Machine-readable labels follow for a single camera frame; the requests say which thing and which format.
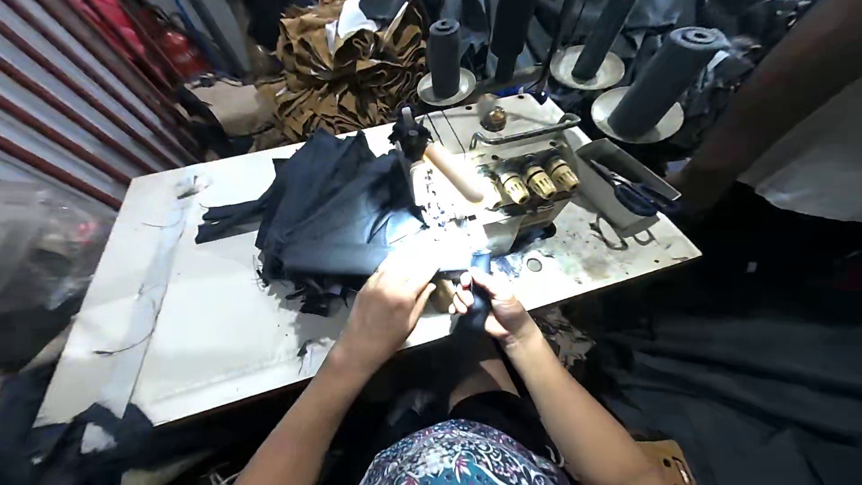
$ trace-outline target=scissors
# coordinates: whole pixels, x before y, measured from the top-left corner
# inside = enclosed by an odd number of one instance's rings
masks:
[[[659,211],[671,214],[679,210],[679,203],[671,200],[648,184],[632,183],[620,174],[611,171],[606,166],[592,160],[587,160],[590,167],[614,187],[614,196],[620,204],[633,214],[643,217],[656,215]]]

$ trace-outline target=spool stand plate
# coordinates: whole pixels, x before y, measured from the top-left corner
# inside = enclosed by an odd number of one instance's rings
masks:
[[[593,79],[581,81],[572,77],[572,69],[575,63],[578,62],[578,57],[584,50],[584,46],[573,46],[566,50],[559,50],[554,53],[551,58],[551,75],[563,85],[567,85],[575,89],[583,89],[585,91],[596,91],[609,88],[612,85],[620,82],[622,76],[626,73],[626,66],[622,64],[622,59],[612,52],[604,56],[602,65],[599,66],[598,72]]]
[[[605,135],[616,138],[617,140],[622,140],[626,143],[655,143],[673,135],[683,126],[683,121],[685,119],[683,107],[679,103],[674,103],[661,120],[659,120],[659,123],[645,134],[636,137],[617,135],[616,132],[610,128],[610,125],[608,125],[608,118],[610,117],[610,114],[614,112],[614,109],[616,109],[620,100],[622,100],[623,95],[628,91],[628,87],[629,86],[617,87],[610,91],[603,92],[602,95],[596,98],[596,101],[593,102],[590,114],[592,115],[593,122],[601,131],[604,132]]]
[[[419,80],[419,85],[416,87],[416,92],[419,93],[419,99],[432,106],[450,106],[452,104],[464,101],[470,93],[476,89],[476,76],[472,72],[467,71],[464,67],[460,68],[461,79],[458,82],[458,92],[449,98],[440,99],[434,95],[434,89],[431,85],[431,72],[422,76]]]

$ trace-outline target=red fire extinguisher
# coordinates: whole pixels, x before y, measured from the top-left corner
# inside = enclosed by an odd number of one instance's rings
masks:
[[[210,70],[209,63],[194,41],[184,34],[180,21],[174,21],[155,6],[148,6],[142,22],[165,56],[171,61],[183,79],[191,79]]]
[[[188,37],[177,30],[165,28],[157,42],[184,78],[190,79],[209,70],[209,65],[201,55],[201,51]]]

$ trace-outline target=floral patterned clothing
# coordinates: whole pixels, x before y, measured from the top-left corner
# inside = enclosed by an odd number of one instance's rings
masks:
[[[490,426],[453,419],[381,451],[362,485],[569,485],[563,471]]]

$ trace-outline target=human hand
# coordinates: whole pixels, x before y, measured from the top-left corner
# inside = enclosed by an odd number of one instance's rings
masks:
[[[503,345],[509,347],[524,342],[539,331],[524,305],[515,298],[509,283],[476,268],[471,268],[469,272],[461,275],[461,288],[455,292],[449,306],[450,313],[467,313],[473,305],[471,283],[488,290],[491,313],[485,321],[485,331],[503,341]]]
[[[336,343],[348,366],[373,373],[401,348],[435,288],[428,282],[439,268],[431,260],[392,253],[368,278]]]

